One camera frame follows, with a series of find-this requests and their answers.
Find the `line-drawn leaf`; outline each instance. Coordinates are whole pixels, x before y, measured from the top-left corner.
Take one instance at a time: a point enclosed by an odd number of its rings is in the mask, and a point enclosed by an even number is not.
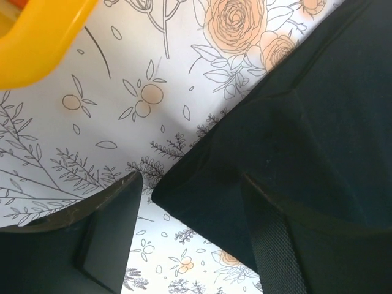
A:
[[[83,110],[84,113],[86,113],[86,115],[87,115],[89,118],[91,118],[90,111],[88,111],[88,109],[87,109],[86,107],[82,106],[81,109]]]
[[[20,135],[19,137],[24,138],[29,141],[37,141],[38,140],[36,137],[30,136],[30,135]]]
[[[49,205],[53,205],[53,206],[58,206],[58,207],[63,207],[64,205],[60,202],[48,202]]]
[[[231,56],[228,59],[228,64],[230,65],[230,69],[233,70],[239,67],[242,61],[244,60],[244,57],[245,54]]]
[[[97,147],[103,148],[103,149],[116,149],[117,148],[117,144],[115,142],[112,141],[101,141],[96,143]]]
[[[18,105],[17,109],[15,110],[15,114],[13,115],[13,119],[16,118],[20,112],[22,111],[23,108],[23,102],[21,104]]]
[[[187,121],[190,121],[190,110],[187,105],[184,105],[183,115]]]
[[[211,62],[211,65],[213,67],[217,67],[219,69],[221,69],[222,67],[225,67],[227,64],[228,64],[227,59],[223,58],[223,57],[217,58]]]
[[[170,260],[173,260],[174,262],[179,262],[179,259],[178,259],[178,258],[175,258],[175,257],[169,257],[169,259],[170,259]]]
[[[42,158],[42,150],[41,150],[41,146],[39,146],[39,144],[37,144],[37,160],[40,161]]]
[[[267,31],[276,31],[293,15],[294,10],[279,6],[268,11]]]
[[[45,205],[45,204],[43,204],[43,203],[41,203],[41,202],[32,201],[32,203],[35,204],[35,205],[41,206],[41,207],[43,207],[43,208],[45,208],[45,209],[49,209],[49,207],[48,207],[47,205]]]
[[[21,214],[21,212],[19,211],[19,209],[16,209],[15,207],[11,207],[12,211],[14,211],[15,213]]]
[[[140,255],[141,255],[142,259],[143,259],[145,262],[148,261],[148,260],[147,260],[147,255],[146,255],[144,252],[142,252]]]
[[[20,150],[25,150],[25,147],[19,142],[19,141],[10,141],[10,140],[6,140],[10,145],[12,145],[13,147],[15,147],[16,149],[20,149]]]
[[[72,128],[75,134],[80,135],[80,128],[77,124],[73,124]]]
[[[86,104],[91,104],[91,105],[97,105],[94,101],[91,101],[89,99],[82,99],[82,101]]]
[[[99,186],[91,187],[91,188],[85,190],[85,191],[83,192],[83,195],[86,195],[86,194],[88,194],[88,193],[91,193],[91,192],[95,191],[95,190],[98,189],[98,188],[99,188]]]
[[[7,101],[8,97],[10,96],[11,91],[8,90],[4,93],[4,95],[2,96],[2,101],[1,104],[3,104],[5,101]]]
[[[87,188],[90,185],[90,183],[84,183],[83,185],[77,187],[76,189],[74,189],[74,191],[80,191],[83,190],[84,188]]]
[[[265,69],[248,69],[247,71],[255,77],[262,77],[266,74]]]
[[[205,45],[192,45],[193,50],[195,50],[202,58],[212,62],[217,58],[222,57],[222,55],[213,47]]]
[[[243,84],[241,86],[242,87],[246,86],[248,83],[249,83],[249,79],[248,78],[243,78]]]
[[[35,213],[34,216],[31,218],[32,221],[36,220],[39,217],[40,213]]]
[[[155,83],[166,83],[166,81],[161,79],[161,78],[155,78],[155,79],[153,79],[153,82],[155,82]]]
[[[22,188],[17,182],[15,182],[13,179],[10,179],[10,181],[15,186],[15,188],[17,188],[20,192],[23,192]]]
[[[195,18],[200,27],[204,26],[207,5],[204,0],[194,0]]]
[[[237,74],[235,75],[235,83],[237,84],[237,86],[242,87],[243,83],[244,83],[244,76],[242,75],[241,72],[237,72]]]
[[[229,99],[233,98],[235,96],[235,87],[234,87],[234,85],[226,86],[223,95],[224,95],[224,98],[226,100],[229,100]]]
[[[20,127],[20,129],[19,129],[18,132],[21,132],[25,127],[27,127],[27,126],[31,123],[31,121],[32,121],[32,118],[29,119],[28,121],[26,121],[26,122]]]
[[[230,74],[224,69],[215,69],[210,72],[204,73],[204,76],[216,83],[226,83],[230,79]]]
[[[110,27],[111,29],[111,33],[113,34],[113,36],[117,39],[117,40],[121,40],[123,37],[121,35],[121,33],[118,31],[118,29],[116,29],[114,26]]]
[[[3,109],[0,109],[0,116],[2,116],[3,118],[8,117],[7,113],[3,111]]]
[[[78,78],[75,77],[74,75],[72,75],[72,78],[73,78],[73,82],[75,83],[75,87],[79,92],[80,98],[83,98],[83,89],[81,88],[81,84],[80,84]]]
[[[134,109],[133,106],[129,107],[127,110],[125,110],[125,111],[120,115],[120,117],[118,118],[118,120],[120,121],[120,120],[122,120],[122,119],[124,119],[124,118],[127,118],[127,117],[132,113],[132,110],[133,110],[133,109]]]
[[[126,79],[122,80],[122,83],[124,84],[125,88],[128,90],[128,92],[131,93],[134,97],[137,97],[137,92],[134,86],[132,86],[131,83],[129,83]]]
[[[22,218],[21,220],[19,220],[19,223],[18,223],[18,225],[22,225],[24,222],[26,222],[27,221],[27,219],[29,218],[29,214],[27,215],[27,216],[25,216],[24,218]]]
[[[11,198],[10,200],[8,200],[5,205],[10,205],[12,202],[15,201],[15,198]]]
[[[146,78],[147,80],[150,81],[150,79],[153,77],[154,75],[154,63],[152,60],[149,61],[148,67],[147,67],[147,71],[146,71]]]
[[[221,262],[221,250],[214,251],[211,255],[216,262]]]

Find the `black bag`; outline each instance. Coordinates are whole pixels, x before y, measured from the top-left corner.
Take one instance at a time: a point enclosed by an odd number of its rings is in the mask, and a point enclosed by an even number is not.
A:
[[[153,192],[265,294],[392,292],[391,14],[346,0]]]

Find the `leaf branch drawing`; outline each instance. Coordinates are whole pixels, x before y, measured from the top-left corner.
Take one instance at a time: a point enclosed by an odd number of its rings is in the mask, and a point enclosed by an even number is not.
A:
[[[169,158],[180,159],[182,158],[184,153],[184,148],[186,147],[184,134],[177,133],[175,135],[175,140],[166,140],[168,146],[162,146],[158,143],[152,141],[150,143],[151,148],[158,152],[162,157],[168,156]]]
[[[134,291],[134,288],[147,290],[146,286],[149,284],[147,279],[141,277],[141,271],[136,268],[127,268],[124,276],[122,285],[130,290]]]
[[[157,183],[164,177],[164,168],[164,165],[159,161],[154,161],[154,159],[149,157],[142,157],[139,164],[128,162],[126,172],[140,172],[146,180],[143,184],[143,191],[150,194]]]
[[[205,286],[199,281],[195,281],[192,285],[189,285],[189,281],[184,279],[171,281],[167,288],[169,294],[205,294],[206,292]],[[221,287],[214,294],[225,294],[225,292]]]
[[[64,178],[64,182],[75,181],[74,191],[84,191],[83,195],[91,193],[98,188],[104,189],[105,186],[99,182],[99,170],[94,171],[94,165],[86,168],[88,158],[82,159],[79,157],[79,152],[70,154],[68,148],[64,151],[56,148],[57,155],[61,160],[50,159],[53,163],[57,164],[53,168],[57,172],[63,172],[60,176]]]
[[[176,12],[178,11],[181,3],[186,2],[187,0],[177,0],[174,8],[168,12],[167,10],[167,0],[163,0],[162,3],[162,24],[159,24],[152,15],[154,9],[154,1],[153,0],[126,0],[126,2],[137,12],[147,15],[151,24],[155,27],[156,30],[161,32],[164,37],[164,49],[166,58],[170,58],[169,54],[169,46],[168,46],[168,30],[167,30],[167,22],[171,20]],[[118,0],[105,0],[104,3],[107,7],[112,7],[116,4]]]
[[[49,214],[56,213],[64,208],[67,208],[73,204],[76,204],[79,200],[58,200],[50,201],[46,204],[39,201],[33,201],[32,204],[35,207],[32,207],[30,210],[27,207],[23,208],[23,212],[15,207],[11,207],[11,210],[14,212],[12,214],[8,214],[4,217],[11,217],[12,219],[19,219],[18,225],[23,225],[29,221],[34,221],[40,217],[48,216]]]
[[[195,231],[191,228],[186,228],[183,231],[179,231],[177,234],[174,235],[174,240],[178,240],[182,245],[185,245],[185,242],[190,242],[190,240],[197,235]]]

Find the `line drawing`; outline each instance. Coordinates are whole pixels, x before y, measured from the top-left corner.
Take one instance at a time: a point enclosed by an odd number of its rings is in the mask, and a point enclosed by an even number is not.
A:
[[[113,36],[117,39],[117,40],[121,40],[123,37],[121,35],[121,33],[118,31],[118,29],[116,29],[114,26],[110,27],[111,29],[111,33],[113,34]]]
[[[135,122],[137,116],[140,118],[146,118],[151,114],[151,110],[154,105],[160,104],[164,99],[164,91],[160,84],[166,83],[161,78],[153,78],[156,73],[156,69],[152,60],[149,61],[146,70],[147,82],[144,84],[141,79],[137,80],[136,87],[126,79],[122,80],[125,89],[133,97],[140,97],[136,102],[135,106],[130,106],[125,109],[118,120],[122,120],[130,116],[132,121]]]
[[[109,140],[98,142],[98,143],[96,143],[96,146],[99,148],[103,148],[103,149],[116,149],[117,148],[117,144],[115,142],[109,141]]]
[[[141,271],[136,268],[127,268],[124,276],[124,281],[122,285],[130,290],[134,291],[133,288],[139,288],[142,290],[147,290],[145,286],[149,284],[147,279],[141,277]]]
[[[100,46],[99,46],[99,44],[98,44],[96,38],[94,38],[94,36],[91,34],[91,32],[90,32],[90,30],[87,28],[87,26],[85,26],[85,30],[86,30],[86,32],[88,33],[88,35],[90,36],[90,38],[92,39],[92,41],[94,42],[94,44],[96,45],[96,47],[98,48],[99,53],[101,54],[102,58],[104,59],[104,63],[105,63],[105,65],[106,65],[106,69],[107,69],[107,71],[108,71],[109,79],[111,79],[109,65],[108,65],[108,62],[107,62],[107,60],[106,60],[106,57],[105,57],[105,55],[104,55],[102,49],[100,48]]]
[[[183,115],[184,115],[184,118],[187,121],[190,121],[190,110],[189,110],[189,107],[187,105],[184,105]]]
[[[183,231],[178,231],[178,233],[174,235],[174,240],[180,242],[182,245],[185,245],[185,242],[190,242],[195,235],[197,235],[197,233],[191,228],[187,227]]]
[[[206,287],[199,281],[195,281],[192,285],[188,285],[189,281],[184,279],[173,280],[168,286],[169,294],[206,294]],[[226,294],[223,288],[217,289],[214,294]]]
[[[75,111],[78,109],[82,109],[82,111],[87,115],[89,118],[91,118],[90,111],[87,109],[85,105],[93,105],[96,106],[97,104],[89,99],[83,98],[83,88],[81,87],[81,83],[79,79],[71,75],[73,79],[73,83],[75,84],[75,87],[78,91],[79,97],[73,94],[67,94],[62,98],[62,105],[71,111]]]
[[[80,128],[77,124],[73,124],[72,128],[73,128],[73,131],[75,132],[75,134],[80,135]]]
[[[141,239],[140,241],[141,249],[132,249],[129,253],[140,253],[141,259],[145,262],[148,262],[147,255],[150,255],[154,252],[155,246],[151,245],[150,241],[146,241],[145,239]]]
[[[176,12],[178,11],[181,3],[186,2],[187,0],[177,0],[176,5],[174,8],[168,13],[167,12],[167,0],[163,0],[162,3],[162,24],[159,24],[154,17],[152,16],[152,12],[154,9],[154,1],[153,0],[126,0],[126,2],[137,12],[145,14],[148,16],[151,24],[163,34],[164,38],[164,49],[165,49],[165,56],[166,59],[170,59],[169,53],[169,44],[168,44],[168,30],[167,30],[167,22],[171,20]],[[104,3],[107,7],[113,7],[118,0],[105,0]]]

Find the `wallpaper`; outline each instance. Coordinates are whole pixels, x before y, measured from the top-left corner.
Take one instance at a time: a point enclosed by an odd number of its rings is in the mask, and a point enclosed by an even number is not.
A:
[[[340,3],[101,1],[54,72],[0,92],[0,225],[26,225],[140,171],[123,292],[260,293],[257,274],[151,193]]]

